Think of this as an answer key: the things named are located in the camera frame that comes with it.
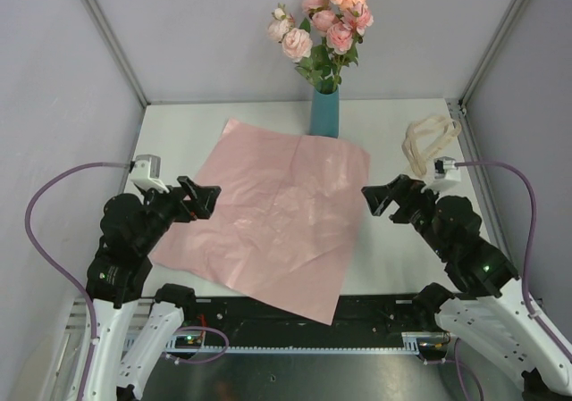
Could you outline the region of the beige ribbon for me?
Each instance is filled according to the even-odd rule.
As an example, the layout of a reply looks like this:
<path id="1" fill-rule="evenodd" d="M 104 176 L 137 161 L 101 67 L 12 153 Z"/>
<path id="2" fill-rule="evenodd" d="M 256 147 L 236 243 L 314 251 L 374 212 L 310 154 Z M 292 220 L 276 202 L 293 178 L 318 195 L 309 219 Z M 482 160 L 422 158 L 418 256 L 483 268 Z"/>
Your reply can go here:
<path id="1" fill-rule="evenodd" d="M 407 160 L 404 173 L 424 179 L 428 164 L 453 142 L 461 132 L 461 125 L 450 116 L 432 114 L 412 121 L 405 130 L 401 152 Z"/>

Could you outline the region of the purple wrapping paper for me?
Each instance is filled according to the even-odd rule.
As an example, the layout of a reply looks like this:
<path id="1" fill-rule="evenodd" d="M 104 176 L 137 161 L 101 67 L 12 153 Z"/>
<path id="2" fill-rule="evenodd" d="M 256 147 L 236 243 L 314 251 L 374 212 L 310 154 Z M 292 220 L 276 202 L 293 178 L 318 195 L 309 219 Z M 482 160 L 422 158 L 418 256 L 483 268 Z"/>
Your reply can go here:
<path id="1" fill-rule="evenodd" d="M 173 224 L 152 261 L 331 324 L 369 167 L 349 141 L 230 120 L 196 177 L 222 190 L 212 216 Z"/>

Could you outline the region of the pink flower bouquet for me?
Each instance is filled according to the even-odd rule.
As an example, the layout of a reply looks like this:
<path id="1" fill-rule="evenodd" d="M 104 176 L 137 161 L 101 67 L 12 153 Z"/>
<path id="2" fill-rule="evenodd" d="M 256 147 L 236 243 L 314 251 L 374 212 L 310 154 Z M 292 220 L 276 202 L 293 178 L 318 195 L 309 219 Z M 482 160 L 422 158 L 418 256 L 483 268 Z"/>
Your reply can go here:
<path id="1" fill-rule="evenodd" d="M 295 71 L 324 94 L 332 93 L 332 62 L 325 32 L 336 21 L 341 4 L 342 0 L 303 0 L 299 21 L 284 4 L 278 4 L 266 32 L 294 63 Z"/>

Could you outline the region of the single pink flower stem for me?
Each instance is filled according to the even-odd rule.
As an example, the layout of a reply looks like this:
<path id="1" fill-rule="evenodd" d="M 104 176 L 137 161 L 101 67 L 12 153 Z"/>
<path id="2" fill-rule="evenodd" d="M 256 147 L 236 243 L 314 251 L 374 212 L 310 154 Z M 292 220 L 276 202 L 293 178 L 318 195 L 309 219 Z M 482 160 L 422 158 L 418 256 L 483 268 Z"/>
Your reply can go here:
<path id="1" fill-rule="evenodd" d="M 332 92 L 342 83 L 341 71 L 351 64 L 358 66 L 358 45 L 364 41 L 366 30 L 374 16 L 366 0 L 342 0 L 336 21 L 325 32 L 325 45 L 332 62 Z"/>

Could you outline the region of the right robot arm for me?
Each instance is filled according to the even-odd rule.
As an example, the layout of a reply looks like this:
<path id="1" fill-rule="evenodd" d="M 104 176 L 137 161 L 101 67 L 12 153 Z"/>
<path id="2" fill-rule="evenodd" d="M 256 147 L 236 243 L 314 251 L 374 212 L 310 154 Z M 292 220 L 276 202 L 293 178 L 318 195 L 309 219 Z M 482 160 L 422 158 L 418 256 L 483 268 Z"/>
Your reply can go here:
<path id="1" fill-rule="evenodd" d="M 399 175 L 384 186 L 361 190 L 370 213 L 380 216 L 390 204 L 390 219 L 408 224 L 444 264 L 459 294 L 434 282 L 415 298 L 414 324 L 439 327 L 485 356 L 521 389 L 525 400 L 569 400 L 570 343 L 551 323 L 540 325 L 524 297 L 524 279 L 500 249 L 480 234 L 481 217 L 468 198 L 439 196 L 421 180 Z"/>

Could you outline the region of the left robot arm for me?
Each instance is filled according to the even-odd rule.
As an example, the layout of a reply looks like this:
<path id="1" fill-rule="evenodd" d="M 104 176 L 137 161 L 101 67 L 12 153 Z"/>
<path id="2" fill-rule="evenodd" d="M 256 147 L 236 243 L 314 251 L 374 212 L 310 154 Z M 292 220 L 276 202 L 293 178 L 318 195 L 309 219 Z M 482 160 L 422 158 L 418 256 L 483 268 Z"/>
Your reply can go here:
<path id="1" fill-rule="evenodd" d="M 168 339 L 196 322 L 194 289 L 167 283 L 157 290 L 133 346 L 122 350 L 152 268 L 151 252 L 174 223 L 209 219 L 222 192 L 186 176 L 177 180 L 176 187 L 139 180 L 137 195 L 122 193 L 104 206 L 102 236 L 87 272 L 88 317 L 70 400 L 141 399 Z"/>

